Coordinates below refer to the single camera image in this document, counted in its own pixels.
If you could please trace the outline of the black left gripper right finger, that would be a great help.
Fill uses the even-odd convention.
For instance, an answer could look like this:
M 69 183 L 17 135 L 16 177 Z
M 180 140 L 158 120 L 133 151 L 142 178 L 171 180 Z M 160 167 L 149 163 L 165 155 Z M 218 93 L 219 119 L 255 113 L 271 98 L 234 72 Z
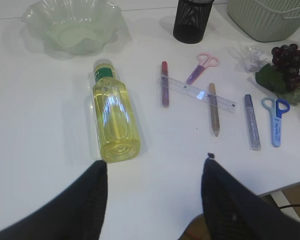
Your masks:
M 300 222 L 252 193 L 208 153 L 201 179 L 212 240 L 300 240 Z

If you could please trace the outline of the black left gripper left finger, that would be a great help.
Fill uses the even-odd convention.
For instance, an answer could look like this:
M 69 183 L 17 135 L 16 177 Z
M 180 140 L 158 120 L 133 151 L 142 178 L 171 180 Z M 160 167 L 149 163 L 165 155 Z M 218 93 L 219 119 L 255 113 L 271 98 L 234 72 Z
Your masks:
M 107 164 L 95 161 L 49 203 L 0 231 L 0 240 L 97 240 L 108 199 Z

